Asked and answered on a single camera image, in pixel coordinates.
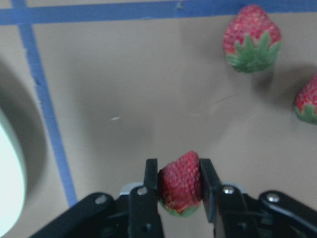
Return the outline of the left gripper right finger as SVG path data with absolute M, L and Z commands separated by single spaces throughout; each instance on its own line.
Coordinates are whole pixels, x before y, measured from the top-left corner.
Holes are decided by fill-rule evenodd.
M 225 184 L 210 159 L 200 159 L 201 196 L 215 238 L 259 238 L 255 215 L 236 186 Z

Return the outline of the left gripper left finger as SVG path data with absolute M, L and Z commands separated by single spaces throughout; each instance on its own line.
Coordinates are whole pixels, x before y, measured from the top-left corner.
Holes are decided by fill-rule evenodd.
M 163 238 L 158 212 L 158 161 L 147 159 L 143 184 L 129 194 L 128 236 L 130 238 Z

